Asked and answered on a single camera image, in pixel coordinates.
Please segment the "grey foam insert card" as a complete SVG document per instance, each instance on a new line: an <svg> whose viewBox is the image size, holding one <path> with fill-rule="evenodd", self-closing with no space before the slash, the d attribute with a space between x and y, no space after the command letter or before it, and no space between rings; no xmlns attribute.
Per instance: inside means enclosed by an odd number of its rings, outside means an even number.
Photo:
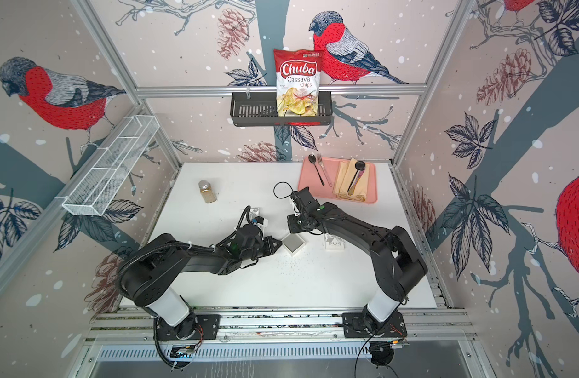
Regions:
<svg viewBox="0 0 579 378"><path fill-rule="evenodd" d="M304 244L305 241L297 234L290 234L283 239L283 245L291 251L300 249Z"/></svg>

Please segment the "white jewelry box base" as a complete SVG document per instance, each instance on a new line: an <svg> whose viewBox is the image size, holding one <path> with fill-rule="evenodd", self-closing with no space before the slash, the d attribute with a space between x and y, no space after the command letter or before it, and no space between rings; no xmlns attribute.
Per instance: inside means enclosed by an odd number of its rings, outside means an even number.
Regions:
<svg viewBox="0 0 579 378"><path fill-rule="evenodd" d="M283 237L282 243L288 253L294 256L304 248L306 241L299 234L288 234Z"/></svg>

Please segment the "white jewelry box lid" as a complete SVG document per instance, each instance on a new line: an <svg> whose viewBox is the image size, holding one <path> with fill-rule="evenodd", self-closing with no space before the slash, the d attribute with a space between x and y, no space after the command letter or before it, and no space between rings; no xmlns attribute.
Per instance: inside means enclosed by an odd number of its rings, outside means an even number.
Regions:
<svg viewBox="0 0 579 378"><path fill-rule="evenodd" d="M325 251L343 251L346 248L346 242L338 237L330 234L324 236Z"/></svg>

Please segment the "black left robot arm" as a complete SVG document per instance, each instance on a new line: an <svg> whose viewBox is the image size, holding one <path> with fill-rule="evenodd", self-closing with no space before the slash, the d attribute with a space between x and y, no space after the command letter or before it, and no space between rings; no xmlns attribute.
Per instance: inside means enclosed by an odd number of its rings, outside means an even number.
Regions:
<svg viewBox="0 0 579 378"><path fill-rule="evenodd" d="M179 242L164 233L119 267L116 290L172 328L193 324L193 310L171 287L182 272L226 276L256 265L282 245L252 224L242 225L209 247Z"/></svg>

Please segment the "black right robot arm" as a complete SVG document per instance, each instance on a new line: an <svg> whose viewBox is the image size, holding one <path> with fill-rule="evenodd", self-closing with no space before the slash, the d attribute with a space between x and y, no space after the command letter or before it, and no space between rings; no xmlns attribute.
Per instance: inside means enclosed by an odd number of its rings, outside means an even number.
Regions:
<svg viewBox="0 0 579 378"><path fill-rule="evenodd" d="M388 229L370 225L331 203L295 199L294 210L295 214L287 217L292 234L318 230L338 236L371 258L379 289L364 307L362 317L368 332L379 335L428 272L409 233L400 226Z"/></svg>

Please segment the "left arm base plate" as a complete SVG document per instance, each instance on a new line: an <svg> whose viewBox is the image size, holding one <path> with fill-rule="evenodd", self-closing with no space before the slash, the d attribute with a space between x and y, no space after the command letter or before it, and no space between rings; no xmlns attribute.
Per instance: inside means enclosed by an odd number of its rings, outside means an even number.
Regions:
<svg viewBox="0 0 579 378"><path fill-rule="evenodd" d="M175 327L163 318L153 319L153 329L159 341L215 340L220 327L218 314L191 314Z"/></svg>

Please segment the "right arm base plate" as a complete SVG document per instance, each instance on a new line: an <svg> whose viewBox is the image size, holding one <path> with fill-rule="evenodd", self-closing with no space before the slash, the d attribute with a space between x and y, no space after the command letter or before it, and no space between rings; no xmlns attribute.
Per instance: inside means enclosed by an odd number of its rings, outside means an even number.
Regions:
<svg viewBox="0 0 579 378"><path fill-rule="evenodd" d="M365 339L373 336L402 340L408 335L403 315L397 311L385 321L377 321L367 312L343 313L341 324L344 337L347 339Z"/></svg>

